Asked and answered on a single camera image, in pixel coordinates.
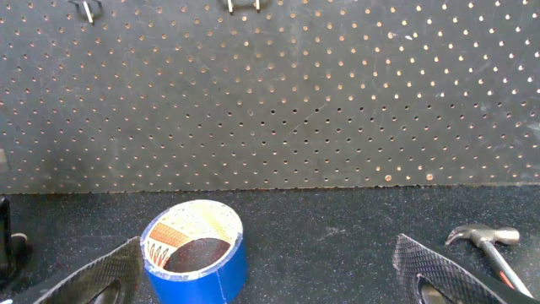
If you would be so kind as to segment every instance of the tape roll inner core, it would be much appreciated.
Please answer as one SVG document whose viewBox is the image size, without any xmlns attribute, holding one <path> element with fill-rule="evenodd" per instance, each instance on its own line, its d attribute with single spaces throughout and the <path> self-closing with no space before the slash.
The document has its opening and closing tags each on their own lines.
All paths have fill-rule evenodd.
<svg viewBox="0 0 540 304">
<path fill-rule="evenodd" d="M 242 233 L 240 218 L 225 204 L 198 200 L 162 214 L 144 239 L 145 258 L 168 273 L 201 272 L 219 263 Z"/>
</svg>

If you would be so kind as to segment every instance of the blue tape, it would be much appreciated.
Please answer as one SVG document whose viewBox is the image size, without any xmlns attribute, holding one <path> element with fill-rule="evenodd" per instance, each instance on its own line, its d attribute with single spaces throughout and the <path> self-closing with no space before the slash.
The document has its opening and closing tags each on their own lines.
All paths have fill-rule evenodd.
<svg viewBox="0 0 540 304">
<path fill-rule="evenodd" d="M 248 274 L 243 231 L 236 237 L 233 248 L 212 267 L 196 273 L 196 276 L 193 273 L 171 273 L 153 265 L 144 250 L 145 240 L 152 227 L 168 211 L 158 215 L 144 230 L 141 238 L 144 268 L 159 301 L 162 304 L 213 304 L 232 301 L 240 293 Z"/>
</svg>

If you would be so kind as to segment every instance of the pegboard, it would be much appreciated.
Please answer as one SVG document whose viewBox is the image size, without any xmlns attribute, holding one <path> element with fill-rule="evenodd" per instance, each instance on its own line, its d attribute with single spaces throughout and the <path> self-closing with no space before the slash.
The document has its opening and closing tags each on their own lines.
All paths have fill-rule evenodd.
<svg viewBox="0 0 540 304">
<path fill-rule="evenodd" d="M 233 3 L 2 0 L 0 191 L 540 182 L 539 1 Z"/>
</svg>

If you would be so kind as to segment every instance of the black object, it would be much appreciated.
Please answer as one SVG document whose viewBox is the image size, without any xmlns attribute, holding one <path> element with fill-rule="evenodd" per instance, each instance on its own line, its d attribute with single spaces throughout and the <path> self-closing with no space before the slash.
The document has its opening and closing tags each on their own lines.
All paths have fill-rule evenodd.
<svg viewBox="0 0 540 304">
<path fill-rule="evenodd" d="M 403 234 L 392 262 L 407 303 L 540 303 Z"/>
<path fill-rule="evenodd" d="M 24 267 L 31 254 L 25 234 L 11 234 L 9 200 L 0 198 L 0 288 L 11 283 Z"/>
<path fill-rule="evenodd" d="M 11 300 L 14 304 L 128 304 L 133 301 L 142 273 L 137 236 L 82 268 L 56 274 Z"/>
</svg>

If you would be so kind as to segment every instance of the hammer handle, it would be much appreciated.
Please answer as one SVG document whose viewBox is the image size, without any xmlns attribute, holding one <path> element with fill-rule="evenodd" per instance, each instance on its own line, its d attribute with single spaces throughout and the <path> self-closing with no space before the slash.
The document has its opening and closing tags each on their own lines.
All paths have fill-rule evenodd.
<svg viewBox="0 0 540 304">
<path fill-rule="evenodd" d="M 531 292 L 525 287 L 525 284 L 523 284 L 523 282 L 520 280 L 514 270 L 512 270 L 510 265 L 505 261 L 503 256 L 500 255 L 500 253 L 497 251 L 497 249 L 491 242 L 482 242 L 480 244 L 480 247 L 486 253 L 486 256 L 488 256 L 491 267 L 494 268 L 495 272 L 497 272 L 500 278 L 509 287 L 532 298 Z"/>
</svg>

